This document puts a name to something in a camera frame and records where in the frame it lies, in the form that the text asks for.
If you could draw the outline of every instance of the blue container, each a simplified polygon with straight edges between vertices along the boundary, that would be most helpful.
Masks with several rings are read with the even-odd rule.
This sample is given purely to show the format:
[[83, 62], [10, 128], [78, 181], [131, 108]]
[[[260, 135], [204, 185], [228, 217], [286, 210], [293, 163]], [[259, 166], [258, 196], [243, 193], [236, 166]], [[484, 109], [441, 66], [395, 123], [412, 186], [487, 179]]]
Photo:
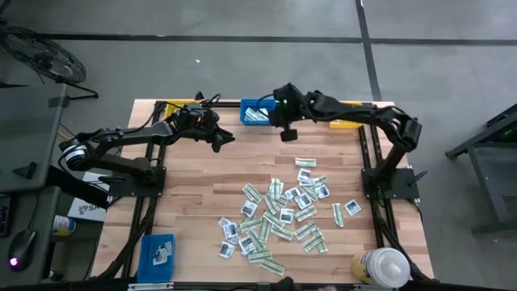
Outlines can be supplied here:
[[[167, 262], [153, 266], [153, 258], [160, 246], [171, 242], [172, 253], [167, 257]], [[163, 283], [172, 279], [174, 271], [174, 235], [173, 234], [150, 234], [142, 238], [140, 246], [140, 259], [138, 261], [137, 282], [138, 283]]]
[[[251, 108], [257, 111], [259, 108], [257, 107], [258, 99], [242, 99], [241, 100], [241, 122], [244, 125], [271, 125], [269, 120], [244, 120], [246, 116], [246, 110]], [[276, 107], [276, 101], [274, 99], [262, 99], [260, 101], [260, 108], [266, 108], [267, 110], [274, 110]]]

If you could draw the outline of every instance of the fan grille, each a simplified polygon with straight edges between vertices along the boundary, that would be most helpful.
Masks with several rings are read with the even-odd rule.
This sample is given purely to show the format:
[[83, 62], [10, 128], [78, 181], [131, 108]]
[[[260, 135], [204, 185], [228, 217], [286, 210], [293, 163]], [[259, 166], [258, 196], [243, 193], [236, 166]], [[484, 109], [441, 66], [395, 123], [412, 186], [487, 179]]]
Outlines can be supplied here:
[[84, 65], [59, 44], [37, 40], [37, 34], [23, 27], [8, 27], [0, 43], [7, 53], [32, 70], [56, 82], [79, 83], [86, 79]]

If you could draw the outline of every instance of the black mouse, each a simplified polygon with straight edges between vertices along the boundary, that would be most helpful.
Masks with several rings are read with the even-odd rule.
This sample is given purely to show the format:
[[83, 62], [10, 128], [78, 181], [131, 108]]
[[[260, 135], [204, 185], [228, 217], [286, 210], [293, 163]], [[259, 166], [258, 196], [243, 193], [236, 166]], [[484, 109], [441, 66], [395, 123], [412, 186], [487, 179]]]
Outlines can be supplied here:
[[35, 238], [34, 230], [23, 230], [15, 235], [9, 246], [8, 265], [11, 271], [21, 272], [31, 264]]

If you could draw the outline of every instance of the gray floor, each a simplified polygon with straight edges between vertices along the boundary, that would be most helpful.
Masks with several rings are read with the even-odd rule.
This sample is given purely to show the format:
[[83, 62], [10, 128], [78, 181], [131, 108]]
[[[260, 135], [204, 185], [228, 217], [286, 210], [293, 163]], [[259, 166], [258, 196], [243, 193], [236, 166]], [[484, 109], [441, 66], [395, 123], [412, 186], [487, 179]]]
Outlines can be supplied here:
[[[511, 0], [363, 0], [371, 37], [515, 39]], [[360, 36], [353, 0], [18, 0], [4, 15], [39, 32], [221, 36]], [[360, 44], [260, 44], [62, 41], [88, 71], [83, 83], [101, 99], [74, 102], [63, 123], [73, 131], [126, 125], [136, 98], [185, 98], [197, 91], [224, 98], [265, 95], [286, 82], [340, 99], [371, 100]], [[517, 239], [474, 238], [493, 219], [467, 157], [443, 155], [515, 103], [517, 47], [374, 45], [383, 100], [423, 124], [410, 154], [417, 171], [431, 262], [437, 279], [516, 289]], [[40, 83], [8, 57], [0, 80]], [[99, 228], [88, 226], [92, 237]], [[81, 243], [93, 249], [95, 239]], [[56, 268], [80, 279], [88, 256], [63, 255]]]

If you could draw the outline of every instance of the wooden table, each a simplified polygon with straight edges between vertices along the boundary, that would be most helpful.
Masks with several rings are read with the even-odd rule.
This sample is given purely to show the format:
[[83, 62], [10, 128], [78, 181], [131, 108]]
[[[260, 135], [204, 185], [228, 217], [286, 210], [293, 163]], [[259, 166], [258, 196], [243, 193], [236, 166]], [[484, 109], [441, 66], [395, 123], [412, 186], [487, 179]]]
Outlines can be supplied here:
[[[155, 101], [135, 100], [129, 127], [143, 124], [153, 111]], [[329, 177], [330, 197], [315, 204], [315, 216], [288, 228], [298, 229], [314, 220], [322, 229], [329, 251], [319, 255], [314, 249], [305, 254], [295, 238], [289, 242], [274, 234], [270, 234], [267, 248], [274, 259], [286, 267], [284, 275], [297, 282], [357, 282], [351, 274], [351, 257], [358, 251], [376, 248], [372, 212], [364, 198], [359, 174], [364, 165], [358, 131], [329, 129], [327, 123], [301, 121], [294, 124], [298, 129], [298, 140], [283, 143], [280, 129], [243, 126], [237, 108], [215, 110], [221, 117], [219, 125], [233, 133], [236, 141], [224, 145], [219, 154], [214, 154], [204, 141], [182, 139], [166, 152], [166, 189], [158, 200], [153, 233], [172, 233], [176, 237], [173, 280], [264, 282], [280, 279], [257, 264], [248, 264], [238, 248], [230, 259], [221, 258], [223, 233], [217, 222], [221, 217], [236, 222], [244, 218], [240, 208], [246, 200], [242, 193], [246, 183], [252, 183], [261, 193], [266, 193], [271, 178], [283, 181], [284, 189], [295, 187], [299, 168], [295, 167], [294, 158], [298, 157], [317, 159], [317, 167], [311, 175]], [[379, 134], [383, 154], [387, 154], [391, 143], [382, 131]], [[124, 147], [122, 154], [126, 158], [143, 157], [145, 145]], [[351, 199], [355, 199], [363, 210], [354, 217], [346, 213], [345, 227], [338, 228], [331, 204], [344, 204]], [[104, 271], [126, 243], [134, 205], [134, 198], [123, 198], [107, 211], [92, 276]], [[294, 203], [290, 206], [297, 209]], [[261, 202], [257, 213], [262, 215], [265, 208], [265, 202]], [[433, 276], [417, 210], [405, 200], [393, 200], [393, 211], [402, 246], [425, 274]], [[137, 270], [139, 250], [140, 245], [137, 245], [132, 274]]]

